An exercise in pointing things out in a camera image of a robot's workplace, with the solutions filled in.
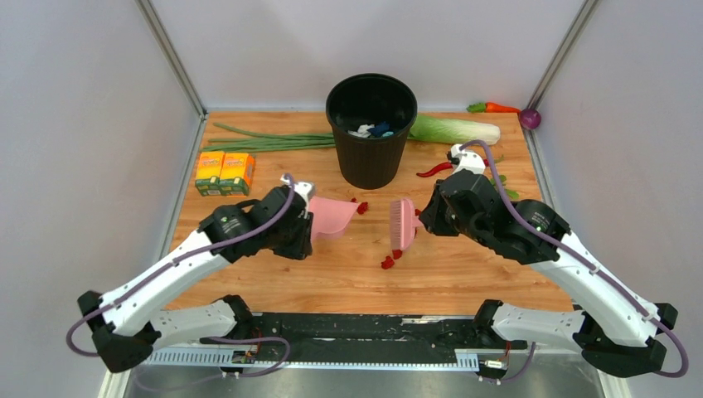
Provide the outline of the pink plastic dustpan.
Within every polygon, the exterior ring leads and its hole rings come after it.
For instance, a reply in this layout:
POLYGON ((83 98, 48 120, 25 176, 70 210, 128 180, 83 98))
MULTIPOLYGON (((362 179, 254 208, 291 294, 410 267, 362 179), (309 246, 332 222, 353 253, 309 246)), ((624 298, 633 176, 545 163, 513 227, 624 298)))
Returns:
POLYGON ((356 202, 313 197, 309 207, 313 214, 311 241, 343 236, 357 208, 356 202))

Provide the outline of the pink hand brush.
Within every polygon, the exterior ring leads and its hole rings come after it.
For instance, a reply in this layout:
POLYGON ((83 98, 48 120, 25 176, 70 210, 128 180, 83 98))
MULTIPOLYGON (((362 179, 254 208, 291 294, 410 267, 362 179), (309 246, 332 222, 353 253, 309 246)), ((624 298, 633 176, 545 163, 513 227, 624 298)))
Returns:
POLYGON ((392 250, 407 250, 415 240, 417 229, 423 223, 416 214, 415 204, 408 197, 390 204, 390 247, 392 250))

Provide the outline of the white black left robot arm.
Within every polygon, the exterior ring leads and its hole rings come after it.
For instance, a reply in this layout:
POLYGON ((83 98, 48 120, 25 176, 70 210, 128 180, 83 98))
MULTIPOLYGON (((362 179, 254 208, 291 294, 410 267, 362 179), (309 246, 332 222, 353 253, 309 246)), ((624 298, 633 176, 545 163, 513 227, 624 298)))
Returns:
POLYGON ((289 177, 283 182, 261 200, 218 206, 176 249, 126 284, 78 298, 95 354, 111 372, 130 370, 181 342, 250 339, 253 315, 238 295, 197 308, 164 307, 205 277, 261 250, 291 260, 311 255, 315 186, 289 177))

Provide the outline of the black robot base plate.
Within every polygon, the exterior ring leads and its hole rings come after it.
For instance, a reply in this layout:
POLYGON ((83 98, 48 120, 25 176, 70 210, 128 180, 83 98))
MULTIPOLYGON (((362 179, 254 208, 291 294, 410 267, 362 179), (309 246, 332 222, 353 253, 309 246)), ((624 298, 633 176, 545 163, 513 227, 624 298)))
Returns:
POLYGON ((505 352, 509 346, 470 316, 259 313, 230 339, 262 337, 257 357, 278 360, 287 340, 290 362, 449 364, 458 349, 505 352))

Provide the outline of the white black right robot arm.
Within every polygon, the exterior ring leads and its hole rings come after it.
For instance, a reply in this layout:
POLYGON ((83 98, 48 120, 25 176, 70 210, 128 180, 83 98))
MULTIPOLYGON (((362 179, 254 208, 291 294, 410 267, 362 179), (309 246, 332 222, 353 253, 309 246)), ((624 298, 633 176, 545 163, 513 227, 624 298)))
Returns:
POLYGON ((667 350, 657 335, 674 328, 677 310, 622 286, 544 202, 503 199, 486 176, 462 170, 435 182, 419 218, 433 235, 465 235, 532 268, 575 301, 572 311, 545 311, 488 299, 473 324, 482 346, 540 342, 577 352, 611 376, 662 373, 667 350))

